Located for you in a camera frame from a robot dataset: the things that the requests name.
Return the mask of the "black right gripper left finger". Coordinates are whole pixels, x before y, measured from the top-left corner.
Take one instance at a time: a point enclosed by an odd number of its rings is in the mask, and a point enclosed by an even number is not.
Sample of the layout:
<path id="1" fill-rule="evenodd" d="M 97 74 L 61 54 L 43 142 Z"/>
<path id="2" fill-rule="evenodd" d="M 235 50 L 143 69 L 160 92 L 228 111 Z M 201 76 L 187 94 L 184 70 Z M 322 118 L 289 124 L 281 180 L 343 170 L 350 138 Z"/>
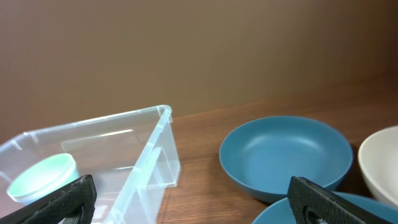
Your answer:
<path id="1" fill-rule="evenodd" d="M 41 199 L 1 218 L 1 224 L 90 224 L 97 191 L 93 177 L 84 175 Z"/>

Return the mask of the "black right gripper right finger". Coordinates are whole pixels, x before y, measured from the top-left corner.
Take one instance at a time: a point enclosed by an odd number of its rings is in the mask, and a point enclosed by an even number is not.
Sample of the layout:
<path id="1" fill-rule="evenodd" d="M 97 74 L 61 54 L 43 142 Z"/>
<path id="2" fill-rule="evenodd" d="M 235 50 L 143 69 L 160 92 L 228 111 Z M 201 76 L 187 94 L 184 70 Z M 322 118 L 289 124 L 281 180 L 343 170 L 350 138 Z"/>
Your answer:
<path id="1" fill-rule="evenodd" d="M 389 223 L 304 177 L 291 177 L 287 198 L 299 224 Z"/>

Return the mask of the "mint green small bowl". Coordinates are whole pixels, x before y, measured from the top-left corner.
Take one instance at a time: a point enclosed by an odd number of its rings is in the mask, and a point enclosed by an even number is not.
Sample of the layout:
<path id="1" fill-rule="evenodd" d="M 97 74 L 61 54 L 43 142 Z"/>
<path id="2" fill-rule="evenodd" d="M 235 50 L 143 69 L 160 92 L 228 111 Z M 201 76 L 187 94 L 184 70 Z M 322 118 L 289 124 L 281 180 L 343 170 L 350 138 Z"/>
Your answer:
<path id="1" fill-rule="evenodd" d="M 80 177 L 71 154 L 50 156 L 21 173 L 7 188 L 13 201 L 28 205 Z"/>

